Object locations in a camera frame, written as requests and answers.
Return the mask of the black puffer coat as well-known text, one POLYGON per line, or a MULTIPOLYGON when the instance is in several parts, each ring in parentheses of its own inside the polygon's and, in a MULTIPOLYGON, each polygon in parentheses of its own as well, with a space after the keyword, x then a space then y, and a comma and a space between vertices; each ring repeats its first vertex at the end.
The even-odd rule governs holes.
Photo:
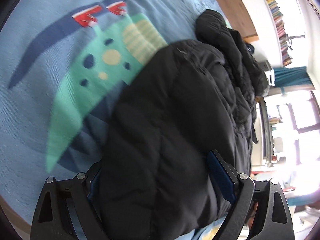
POLYGON ((110 239, 176 239, 223 217, 230 205, 210 181, 212 150, 251 171, 266 75, 218 12, 204 11, 195 34, 160 49, 114 108, 99 189, 110 239))

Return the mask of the long desk by window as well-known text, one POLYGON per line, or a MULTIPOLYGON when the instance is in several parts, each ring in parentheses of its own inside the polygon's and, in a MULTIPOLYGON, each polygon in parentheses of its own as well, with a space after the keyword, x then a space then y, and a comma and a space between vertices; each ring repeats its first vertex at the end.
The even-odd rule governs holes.
POLYGON ((267 105, 264 98, 260 98, 256 104, 257 118, 254 123, 257 143, 253 144, 251 162, 252 166, 272 167, 273 137, 272 127, 269 123, 267 105))

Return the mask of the teal curtain right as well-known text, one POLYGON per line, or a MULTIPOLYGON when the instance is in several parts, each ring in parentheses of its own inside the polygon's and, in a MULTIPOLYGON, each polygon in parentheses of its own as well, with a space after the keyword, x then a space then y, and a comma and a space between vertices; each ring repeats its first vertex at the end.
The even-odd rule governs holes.
POLYGON ((289 87, 299 85, 311 85, 312 81, 307 73, 306 67, 275 68, 274 86, 289 87))

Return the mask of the white printer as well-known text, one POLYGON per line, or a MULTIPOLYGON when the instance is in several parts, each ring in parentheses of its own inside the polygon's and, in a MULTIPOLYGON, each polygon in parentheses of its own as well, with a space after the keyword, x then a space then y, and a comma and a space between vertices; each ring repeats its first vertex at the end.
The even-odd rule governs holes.
POLYGON ((269 85, 274 86, 275 84, 274 69, 271 67, 270 63, 267 60, 261 61, 259 62, 259 66, 264 71, 268 79, 269 85))

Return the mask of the blue monster-print bed cover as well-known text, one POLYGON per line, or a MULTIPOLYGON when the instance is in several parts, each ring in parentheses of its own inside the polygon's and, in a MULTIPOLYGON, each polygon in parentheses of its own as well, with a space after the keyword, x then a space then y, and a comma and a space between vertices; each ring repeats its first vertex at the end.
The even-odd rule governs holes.
POLYGON ((1 30, 1 206, 27 239, 48 176, 104 153, 122 90, 217 0, 20 0, 1 30))

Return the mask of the dark blue backpack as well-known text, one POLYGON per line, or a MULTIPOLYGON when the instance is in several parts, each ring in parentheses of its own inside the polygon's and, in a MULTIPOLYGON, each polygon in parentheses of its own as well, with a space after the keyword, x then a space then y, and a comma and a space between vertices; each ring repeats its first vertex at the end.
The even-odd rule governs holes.
POLYGON ((247 47, 247 50, 248 52, 253 55, 254 52, 255 52, 255 47, 253 45, 251 45, 250 43, 246 43, 246 47, 247 47))

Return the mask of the wooden headboard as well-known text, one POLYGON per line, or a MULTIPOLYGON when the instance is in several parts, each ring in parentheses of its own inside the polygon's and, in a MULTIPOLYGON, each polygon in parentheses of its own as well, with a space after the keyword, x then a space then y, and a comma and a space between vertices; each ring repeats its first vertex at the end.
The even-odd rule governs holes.
POLYGON ((217 2, 231 27, 240 33, 245 42, 252 43, 259 40, 252 19, 242 0, 217 0, 217 2))

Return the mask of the row of books on shelf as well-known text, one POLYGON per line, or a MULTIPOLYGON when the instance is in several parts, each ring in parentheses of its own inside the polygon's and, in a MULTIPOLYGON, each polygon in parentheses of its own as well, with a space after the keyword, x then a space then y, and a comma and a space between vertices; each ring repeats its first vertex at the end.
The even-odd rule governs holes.
POLYGON ((282 56, 282 65, 283 67, 288 66, 292 63, 291 57, 289 55, 289 37, 285 31, 283 14, 280 11, 280 7, 276 0, 265 0, 269 10, 272 14, 272 18, 277 30, 277 36, 280 43, 281 56, 282 56))

